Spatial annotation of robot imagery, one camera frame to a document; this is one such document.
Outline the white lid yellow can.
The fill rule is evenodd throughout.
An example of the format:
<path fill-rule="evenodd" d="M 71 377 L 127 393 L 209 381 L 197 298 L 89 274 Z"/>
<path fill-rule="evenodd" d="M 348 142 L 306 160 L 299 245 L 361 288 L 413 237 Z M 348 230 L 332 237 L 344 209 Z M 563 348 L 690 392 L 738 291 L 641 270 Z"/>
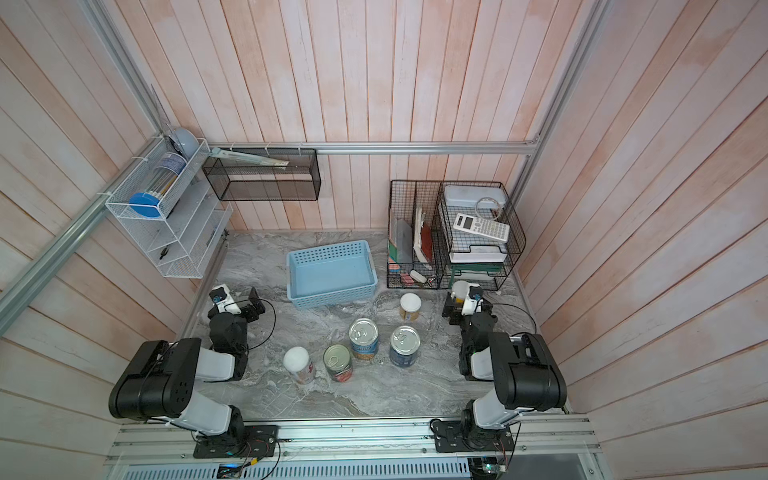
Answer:
<path fill-rule="evenodd" d="M 400 298 L 400 316 L 405 321 L 415 321 L 422 307 L 421 298 L 414 293 L 406 293 Z"/>

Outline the blue can silver lid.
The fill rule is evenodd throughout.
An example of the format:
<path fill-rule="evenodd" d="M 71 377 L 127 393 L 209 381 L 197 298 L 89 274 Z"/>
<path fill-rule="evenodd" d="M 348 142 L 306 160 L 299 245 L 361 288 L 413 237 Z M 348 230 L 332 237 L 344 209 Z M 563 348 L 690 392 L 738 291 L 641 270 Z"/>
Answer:
<path fill-rule="evenodd" d="M 389 358 L 394 365 L 408 368 L 415 363 L 420 345 L 420 337 L 413 327 L 397 327 L 390 337 Z"/>
<path fill-rule="evenodd" d="M 352 354 L 360 360 L 372 360 L 378 351 L 379 332 L 369 318 L 360 318 L 352 323 L 348 332 Z"/>

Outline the white lid red can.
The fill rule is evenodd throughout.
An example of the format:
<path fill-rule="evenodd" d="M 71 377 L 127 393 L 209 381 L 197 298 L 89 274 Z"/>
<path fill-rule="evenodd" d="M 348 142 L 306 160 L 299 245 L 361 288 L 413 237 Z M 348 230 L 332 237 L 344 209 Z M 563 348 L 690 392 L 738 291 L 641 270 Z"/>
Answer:
<path fill-rule="evenodd" d="M 316 369 L 309 352 L 301 346 L 295 346 L 285 352 L 283 366 L 298 384 L 309 384 L 314 381 Z"/>

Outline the light blue plastic basket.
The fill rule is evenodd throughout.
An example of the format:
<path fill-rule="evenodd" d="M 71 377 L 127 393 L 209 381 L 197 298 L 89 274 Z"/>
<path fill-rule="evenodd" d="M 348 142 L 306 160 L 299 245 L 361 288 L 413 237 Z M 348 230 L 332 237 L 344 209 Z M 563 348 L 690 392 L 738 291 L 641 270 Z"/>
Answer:
<path fill-rule="evenodd" d="M 298 309 L 365 300 L 375 294 L 378 284 L 364 240 L 289 252 L 286 269 L 287 297 Z"/>

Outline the red label can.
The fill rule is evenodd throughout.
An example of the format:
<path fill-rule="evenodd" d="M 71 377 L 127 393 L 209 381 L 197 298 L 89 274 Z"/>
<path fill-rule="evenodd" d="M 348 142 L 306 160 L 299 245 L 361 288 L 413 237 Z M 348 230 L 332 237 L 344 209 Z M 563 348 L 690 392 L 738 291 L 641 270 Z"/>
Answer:
<path fill-rule="evenodd" d="M 324 351 L 323 363 L 330 378 L 336 382 L 346 382 L 352 376 L 352 354 L 343 344 L 330 345 Z"/>

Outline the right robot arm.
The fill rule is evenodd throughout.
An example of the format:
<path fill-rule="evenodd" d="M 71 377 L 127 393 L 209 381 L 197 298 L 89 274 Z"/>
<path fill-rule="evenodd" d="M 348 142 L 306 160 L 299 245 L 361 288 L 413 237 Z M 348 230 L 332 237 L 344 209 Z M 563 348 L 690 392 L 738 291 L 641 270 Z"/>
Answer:
<path fill-rule="evenodd" d="M 460 281 L 446 294 L 442 316 L 460 329 L 459 370 L 469 381 L 493 384 L 467 403 L 459 422 L 438 430 L 440 451 L 481 451 L 506 444 L 508 427 L 522 414 L 562 408 L 564 377 L 542 335 L 498 331 L 494 303 L 477 284 Z"/>

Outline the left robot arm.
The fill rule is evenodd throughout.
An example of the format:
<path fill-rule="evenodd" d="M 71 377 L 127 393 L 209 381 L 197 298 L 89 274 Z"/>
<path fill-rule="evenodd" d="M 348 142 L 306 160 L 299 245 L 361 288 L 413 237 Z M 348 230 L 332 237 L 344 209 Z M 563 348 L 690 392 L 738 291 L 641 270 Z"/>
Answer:
<path fill-rule="evenodd" d="M 251 289 L 243 300 L 222 284 L 209 292 L 207 313 L 211 346 L 200 338 L 143 343 L 113 386 L 108 410 L 117 419 L 162 422 L 192 434 L 195 456 L 244 456 L 253 447 L 240 410 L 216 402 L 199 382 L 239 381 L 249 354 L 248 327 L 269 302 Z"/>

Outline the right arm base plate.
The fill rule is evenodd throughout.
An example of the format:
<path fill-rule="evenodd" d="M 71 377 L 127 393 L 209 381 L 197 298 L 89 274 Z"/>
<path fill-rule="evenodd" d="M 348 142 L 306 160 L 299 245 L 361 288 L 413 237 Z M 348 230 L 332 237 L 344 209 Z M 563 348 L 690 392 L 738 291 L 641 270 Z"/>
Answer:
<path fill-rule="evenodd" d="M 485 430 L 471 422 L 441 419 L 432 419 L 429 428 L 439 453 L 510 453 L 515 447 L 514 435 L 509 430 Z"/>

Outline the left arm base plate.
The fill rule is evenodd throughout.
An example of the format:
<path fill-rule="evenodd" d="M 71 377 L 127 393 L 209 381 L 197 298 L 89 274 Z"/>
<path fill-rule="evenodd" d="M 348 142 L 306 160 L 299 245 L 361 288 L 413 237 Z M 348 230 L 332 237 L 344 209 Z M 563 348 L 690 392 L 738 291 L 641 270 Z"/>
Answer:
<path fill-rule="evenodd" d="M 277 425 L 251 425 L 217 436 L 203 436 L 196 440 L 195 459 L 273 457 L 278 442 Z"/>

